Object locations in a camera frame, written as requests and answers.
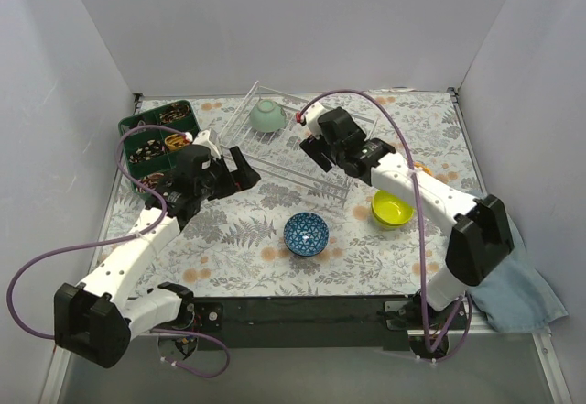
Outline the pale green ceramic bowl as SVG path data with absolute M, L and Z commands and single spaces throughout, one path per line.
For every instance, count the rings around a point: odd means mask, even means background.
M 286 126 L 287 118 L 283 108 L 269 99 L 259 100 L 249 115 L 250 126 L 261 133 L 273 133 Z

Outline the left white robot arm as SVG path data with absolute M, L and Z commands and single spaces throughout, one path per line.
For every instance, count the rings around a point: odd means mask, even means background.
M 129 343 L 159 325 L 183 331 L 194 322 L 194 295 L 165 282 L 142 297 L 130 295 L 158 254 L 200 211 L 202 202 L 253 188 L 259 174 L 238 147 L 230 150 L 235 170 L 207 146 L 183 148 L 176 167 L 159 181 L 131 230 L 131 240 L 77 285 L 63 284 L 54 295 L 57 346 L 99 366 L 114 366 Z

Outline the orange bowl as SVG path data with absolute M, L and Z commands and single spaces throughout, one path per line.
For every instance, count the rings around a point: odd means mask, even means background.
M 431 170 L 426 167 L 424 164 L 420 163 L 420 162 L 414 162 L 414 167 L 416 169 L 420 169 L 423 172 L 427 173 L 429 176 L 433 177 L 433 173 L 431 172 Z

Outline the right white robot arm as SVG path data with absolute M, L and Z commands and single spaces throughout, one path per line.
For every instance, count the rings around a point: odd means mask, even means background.
M 434 223 L 448 239 L 444 267 L 422 289 L 416 321 L 435 328 L 448 306 L 478 286 L 514 249 L 505 205 L 493 195 L 475 198 L 408 166 L 405 155 L 370 138 L 341 107 L 315 103 L 297 116 L 310 135 L 301 149 L 324 171 L 333 167 L 365 184 L 395 195 Z

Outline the lime green bowl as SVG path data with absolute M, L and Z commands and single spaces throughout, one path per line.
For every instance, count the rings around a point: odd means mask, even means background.
M 371 200 L 371 213 L 381 228 L 394 230 L 408 224 L 415 210 L 395 195 L 377 191 Z

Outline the red diamond patterned bowl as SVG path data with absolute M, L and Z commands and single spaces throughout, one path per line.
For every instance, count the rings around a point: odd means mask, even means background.
M 314 257 L 329 243 L 330 232 L 325 221 L 315 213 L 297 213 L 285 223 L 285 246 L 299 257 Z

